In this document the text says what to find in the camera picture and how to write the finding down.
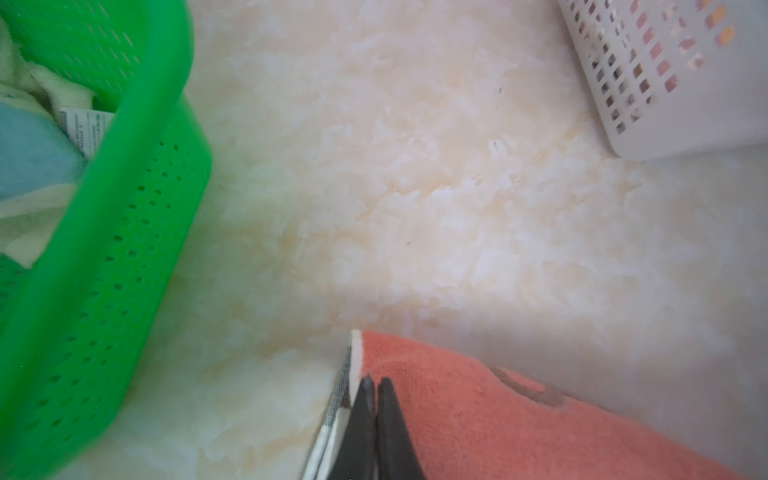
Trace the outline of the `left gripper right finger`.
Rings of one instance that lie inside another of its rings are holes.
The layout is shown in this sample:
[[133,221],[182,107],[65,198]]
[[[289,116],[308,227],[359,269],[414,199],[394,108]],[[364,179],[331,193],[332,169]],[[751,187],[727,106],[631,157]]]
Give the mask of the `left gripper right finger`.
[[425,480],[406,421],[388,377],[377,390],[378,469],[383,480]]

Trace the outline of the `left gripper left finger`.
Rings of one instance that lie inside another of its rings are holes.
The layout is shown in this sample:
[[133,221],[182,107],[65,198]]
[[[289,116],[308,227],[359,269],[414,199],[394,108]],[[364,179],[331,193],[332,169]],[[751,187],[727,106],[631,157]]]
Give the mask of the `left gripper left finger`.
[[376,463],[376,393],[370,376],[359,384],[330,480],[371,480]]

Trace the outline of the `red brown towel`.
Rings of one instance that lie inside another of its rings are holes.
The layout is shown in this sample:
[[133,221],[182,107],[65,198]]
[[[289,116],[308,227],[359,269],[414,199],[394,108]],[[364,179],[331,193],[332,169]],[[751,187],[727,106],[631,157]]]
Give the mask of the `red brown towel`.
[[388,377],[426,479],[730,479],[656,431],[515,372],[372,331],[351,333],[303,475],[328,479],[360,381]]

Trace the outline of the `green plastic basket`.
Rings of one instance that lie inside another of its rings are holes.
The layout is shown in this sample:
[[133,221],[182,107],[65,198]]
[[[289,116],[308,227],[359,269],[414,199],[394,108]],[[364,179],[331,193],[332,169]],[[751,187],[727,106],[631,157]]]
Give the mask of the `green plastic basket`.
[[29,61],[113,114],[42,255],[1,260],[1,475],[44,479],[117,415],[208,182],[183,1],[5,1]]

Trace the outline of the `orange blue patterned towel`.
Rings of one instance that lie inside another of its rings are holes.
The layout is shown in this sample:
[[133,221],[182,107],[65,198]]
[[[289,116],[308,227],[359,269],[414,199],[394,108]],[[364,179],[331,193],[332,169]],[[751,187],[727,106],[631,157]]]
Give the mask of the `orange blue patterned towel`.
[[640,92],[653,87],[671,93],[710,63],[711,50],[736,36],[727,1],[630,1],[630,78]]

